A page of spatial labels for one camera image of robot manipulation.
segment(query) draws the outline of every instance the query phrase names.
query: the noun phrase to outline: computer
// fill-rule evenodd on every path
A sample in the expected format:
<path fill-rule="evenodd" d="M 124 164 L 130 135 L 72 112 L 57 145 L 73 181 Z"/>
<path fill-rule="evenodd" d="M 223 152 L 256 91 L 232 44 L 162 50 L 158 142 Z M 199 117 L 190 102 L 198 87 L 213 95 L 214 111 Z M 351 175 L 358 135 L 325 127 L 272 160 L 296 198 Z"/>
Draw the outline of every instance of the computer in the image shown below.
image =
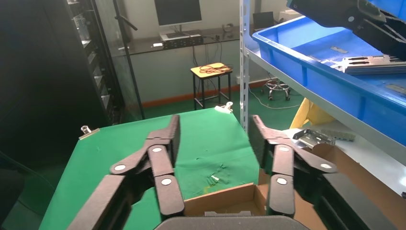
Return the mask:
<path fill-rule="evenodd" d="M 275 25 L 273 12 L 254 13 L 252 14 L 252 18 L 254 19 L 254 32 Z"/>
<path fill-rule="evenodd" d="M 168 38 L 198 35 L 198 30 L 182 31 L 181 26 L 202 21 L 199 0 L 155 0 L 155 8 L 160 26 L 179 26 L 176 33 L 167 34 Z"/>
<path fill-rule="evenodd" d="M 160 34 L 164 49 L 203 43 L 199 30 L 182 31 L 183 24 L 202 21 L 199 0 L 155 0 L 155 8 L 159 26 L 173 26 L 175 30 L 174 33 Z"/>

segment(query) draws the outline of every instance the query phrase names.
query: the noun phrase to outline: office chair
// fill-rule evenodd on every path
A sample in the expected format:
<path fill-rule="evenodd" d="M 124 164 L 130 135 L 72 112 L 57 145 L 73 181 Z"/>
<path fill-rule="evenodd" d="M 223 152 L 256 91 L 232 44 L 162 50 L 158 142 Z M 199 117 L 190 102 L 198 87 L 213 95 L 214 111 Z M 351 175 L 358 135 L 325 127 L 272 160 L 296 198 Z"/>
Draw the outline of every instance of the office chair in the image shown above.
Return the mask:
<path fill-rule="evenodd" d="M 271 75 L 268 73 L 270 80 L 267 81 L 261 89 L 261 93 L 264 94 L 265 93 L 265 88 L 269 89 L 269 96 L 268 99 L 270 101 L 273 100 L 273 96 L 272 93 L 274 91 L 285 91 L 286 97 L 285 100 L 290 101 L 291 97 L 290 97 L 290 92 L 291 92 L 291 88 L 289 87 L 289 85 L 283 83 L 283 81 L 279 80 L 276 77 L 271 77 Z"/>

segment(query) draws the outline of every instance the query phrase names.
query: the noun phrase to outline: cardboard flap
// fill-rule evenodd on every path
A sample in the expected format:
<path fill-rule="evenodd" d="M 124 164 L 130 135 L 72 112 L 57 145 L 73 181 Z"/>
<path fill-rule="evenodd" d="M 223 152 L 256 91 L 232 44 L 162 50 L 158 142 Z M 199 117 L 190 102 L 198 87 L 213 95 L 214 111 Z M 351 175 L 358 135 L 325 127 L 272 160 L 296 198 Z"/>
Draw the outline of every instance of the cardboard flap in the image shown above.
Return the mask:
<path fill-rule="evenodd" d="M 250 183 L 185 200 L 185 215 L 203 216 L 205 211 L 219 212 L 222 208 L 236 210 L 230 207 L 252 201 L 254 189 L 255 185 Z"/>

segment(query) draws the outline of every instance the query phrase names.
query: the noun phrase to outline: small white object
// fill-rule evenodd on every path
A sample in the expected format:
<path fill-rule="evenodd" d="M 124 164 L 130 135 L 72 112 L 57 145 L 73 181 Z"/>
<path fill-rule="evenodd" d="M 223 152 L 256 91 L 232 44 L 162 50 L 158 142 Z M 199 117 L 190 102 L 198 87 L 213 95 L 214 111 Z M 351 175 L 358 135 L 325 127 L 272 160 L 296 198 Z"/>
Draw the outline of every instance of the small white object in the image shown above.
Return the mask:
<path fill-rule="evenodd" d="M 278 179 L 276 179 L 276 182 L 278 182 L 281 185 L 286 185 L 288 183 L 285 179 L 280 178 L 280 177 Z"/>
<path fill-rule="evenodd" d="M 280 151 L 284 151 L 284 152 L 288 152 L 289 151 L 289 149 L 287 148 L 287 147 L 279 147 L 279 150 Z"/>
<path fill-rule="evenodd" d="M 81 130 L 84 134 L 91 133 L 91 130 L 88 126 L 82 126 Z"/>
<path fill-rule="evenodd" d="M 220 180 L 218 177 L 215 177 L 214 175 L 211 176 L 213 179 L 215 179 L 216 181 Z"/>
<path fill-rule="evenodd" d="M 129 46 L 127 46 L 127 49 L 129 49 L 130 47 Z M 118 50 L 123 50 L 124 49 L 124 47 L 120 47 L 120 48 L 118 48 Z"/>
<path fill-rule="evenodd" d="M 119 164 L 119 165 L 115 166 L 115 168 L 114 168 L 114 170 L 116 170 L 116 171 L 120 171 L 123 169 L 125 169 L 125 165 L 123 165 L 123 164 Z"/>
<path fill-rule="evenodd" d="M 233 110 L 231 109 L 232 105 L 233 105 L 232 102 L 227 102 L 226 105 L 216 106 L 214 109 L 221 112 L 221 113 L 230 114 L 230 113 L 233 112 Z"/>
<path fill-rule="evenodd" d="M 163 179 L 163 180 L 161 181 L 161 183 L 162 183 L 163 185 L 170 185 L 170 183 L 172 183 L 172 180 L 169 179 L 169 178 L 166 178 L 166 179 Z"/>
<path fill-rule="evenodd" d="M 329 164 L 320 164 L 320 166 L 325 169 L 331 169 L 331 166 Z"/>

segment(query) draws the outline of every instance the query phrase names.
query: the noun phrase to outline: computer monitor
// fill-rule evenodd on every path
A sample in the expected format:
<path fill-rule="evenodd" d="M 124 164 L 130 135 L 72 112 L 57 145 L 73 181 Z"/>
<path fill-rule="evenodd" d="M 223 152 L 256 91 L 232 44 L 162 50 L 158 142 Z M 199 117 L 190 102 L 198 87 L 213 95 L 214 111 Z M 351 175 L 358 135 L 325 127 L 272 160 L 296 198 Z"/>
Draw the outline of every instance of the computer monitor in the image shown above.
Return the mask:
<path fill-rule="evenodd" d="M 160 26 L 196 23 L 202 20 L 199 0 L 155 0 Z"/>
<path fill-rule="evenodd" d="M 261 12 L 252 14 L 254 19 L 254 31 L 262 30 L 275 25 L 273 12 Z"/>

